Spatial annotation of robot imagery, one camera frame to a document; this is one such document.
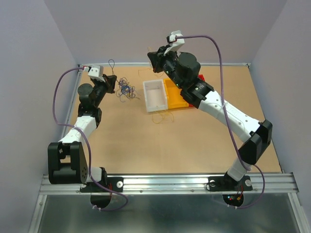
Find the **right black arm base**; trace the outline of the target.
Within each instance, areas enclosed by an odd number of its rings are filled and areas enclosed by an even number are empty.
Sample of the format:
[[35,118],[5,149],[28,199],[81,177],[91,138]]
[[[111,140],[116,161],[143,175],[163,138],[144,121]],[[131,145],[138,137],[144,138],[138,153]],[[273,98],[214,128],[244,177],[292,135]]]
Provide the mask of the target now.
[[249,176],[243,176],[240,181],[235,181],[225,175],[208,177],[206,190],[211,192],[252,191],[252,183]]

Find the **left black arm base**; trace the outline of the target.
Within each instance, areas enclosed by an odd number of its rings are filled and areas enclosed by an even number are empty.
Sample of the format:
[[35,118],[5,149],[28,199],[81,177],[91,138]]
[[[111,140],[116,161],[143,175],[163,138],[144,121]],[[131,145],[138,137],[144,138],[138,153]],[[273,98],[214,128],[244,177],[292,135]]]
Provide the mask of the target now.
[[[106,183],[104,181],[98,182],[101,186],[104,186],[106,189],[110,189],[115,192],[123,192],[123,185],[124,185],[124,178],[121,176],[108,176],[106,178]],[[108,192],[105,189],[102,189],[94,182],[89,182],[86,184],[81,185],[80,187],[81,193],[102,193],[102,192]]]

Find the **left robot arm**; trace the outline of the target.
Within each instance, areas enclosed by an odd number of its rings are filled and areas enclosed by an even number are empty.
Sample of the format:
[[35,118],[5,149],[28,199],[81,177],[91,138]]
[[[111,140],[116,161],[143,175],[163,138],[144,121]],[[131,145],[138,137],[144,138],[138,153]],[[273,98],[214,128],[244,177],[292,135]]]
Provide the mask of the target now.
[[[99,105],[104,96],[115,93],[116,75],[103,75],[104,81],[92,79],[94,85],[84,83],[78,87],[78,117],[69,132],[59,142],[48,145],[48,172],[51,184],[87,183],[97,191],[108,187],[108,179],[102,175],[101,168],[87,165],[83,145],[95,131],[102,118]],[[90,174],[95,172],[92,180]]]

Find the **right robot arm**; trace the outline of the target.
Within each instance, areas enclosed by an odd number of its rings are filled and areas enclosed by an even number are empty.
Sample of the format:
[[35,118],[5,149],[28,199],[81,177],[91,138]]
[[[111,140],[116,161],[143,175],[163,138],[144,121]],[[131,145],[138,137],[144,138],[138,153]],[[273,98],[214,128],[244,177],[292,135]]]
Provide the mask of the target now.
[[249,117],[228,101],[208,83],[199,78],[201,65],[188,52],[165,52],[166,46],[147,54],[155,73],[164,72],[180,89],[181,97],[195,108],[210,114],[228,127],[243,145],[238,149],[238,158],[224,176],[224,185],[235,189],[242,177],[255,165],[271,143],[273,125]]

